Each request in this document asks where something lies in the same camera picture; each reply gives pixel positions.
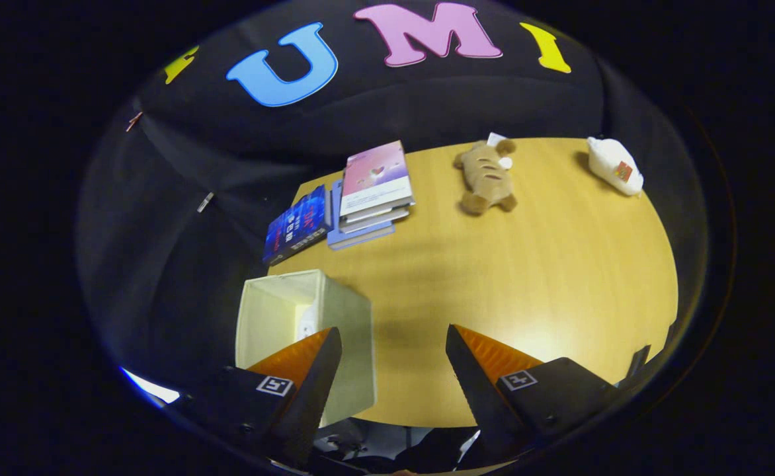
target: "stuffed toy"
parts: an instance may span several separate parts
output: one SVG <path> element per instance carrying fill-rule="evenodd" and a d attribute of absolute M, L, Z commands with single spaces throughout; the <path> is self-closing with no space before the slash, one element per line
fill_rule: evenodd
<path fill-rule="evenodd" d="M 587 148 L 591 172 L 628 196 L 643 190 L 643 175 L 623 144 L 614 139 L 587 138 Z"/>
<path fill-rule="evenodd" d="M 488 208 L 499 205 L 506 212 L 517 206 L 514 187 L 508 169 L 508 154 L 517 150 L 511 139 L 502 139 L 496 147 L 478 141 L 473 148 L 455 157 L 453 166 L 464 170 L 464 180 L 472 190 L 464 192 L 461 207 L 469 214 L 481 215 Z"/>

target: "pink book cover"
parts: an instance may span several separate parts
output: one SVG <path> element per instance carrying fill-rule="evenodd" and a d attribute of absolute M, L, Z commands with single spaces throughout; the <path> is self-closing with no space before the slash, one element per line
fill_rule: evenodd
<path fill-rule="evenodd" d="M 402 142 L 379 145 L 347 159 L 343 171 L 342 216 L 401 198 L 413 202 Z"/>

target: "blue letter u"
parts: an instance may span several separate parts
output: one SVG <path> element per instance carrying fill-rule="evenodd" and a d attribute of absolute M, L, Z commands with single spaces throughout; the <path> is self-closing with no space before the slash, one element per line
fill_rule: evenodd
<path fill-rule="evenodd" d="M 279 39 L 279 45 L 294 45 L 311 64 L 311 70 L 296 81 L 282 81 L 265 61 L 267 50 L 254 52 L 235 64 L 226 79 L 236 79 L 252 99 L 276 108 L 303 100 L 332 81 L 337 71 L 337 58 L 326 42 L 317 35 L 320 22 L 307 24 Z"/>

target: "yellow letter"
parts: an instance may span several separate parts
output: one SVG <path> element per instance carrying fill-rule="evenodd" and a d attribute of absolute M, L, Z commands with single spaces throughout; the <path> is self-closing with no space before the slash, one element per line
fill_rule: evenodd
<path fill-rule="evenodd" d="M 547 30 L 542 30 L 533 24 L 520 23 L 524 29 L 529 30 L 532 36 L 535 37 L 535 42 L 538 43 L 538 47 L 541 48 L 541 57 L 538 58 L 542 67 L 547 69 L 554 69 L 562 73 L 569 73 L 572 71 L 572 67 L 563 60 L 561 56 L 561 50 L 557 49 L 555 44 L 555 36 L 549 33 Z"/>
<path fill-rule="evenodd" d="M 164 72 L 167 73 L 167 80 L 164 81 L 164 84 L 170 84 L 170 81 L 173 81 L 183 69 L 194 61 L 194 53 L 198 49 L 200 49 L 200 46 L 194 46 L 188 52 L 185 52 L 185 54 L 178 57 L 176 61 L 173 61 L 173 63 L 167 64 L 167 66 L 164 67 Z"/>

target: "pink letter m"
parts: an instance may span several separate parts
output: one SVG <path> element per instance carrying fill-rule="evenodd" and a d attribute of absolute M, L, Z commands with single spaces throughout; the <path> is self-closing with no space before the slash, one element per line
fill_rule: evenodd
<path fill-rule="evenodd" d="M 455 50 L 467 58 L 499 58 L 502 51 L 491 43 L 487 33 L 475 17 L 475 9 L 459 3 L 438 3 L 432 21 L 393 4 L 376 5 L 355 12 L 357 19 L 368 19 L 387 43 L 390 54 L 387 66 L 408 66 L 426 59 L 426 54 L 411 47 L 407 36 L 412 36 L 445 58 L 449 54 L 452 34 L 458 37 Z"/>

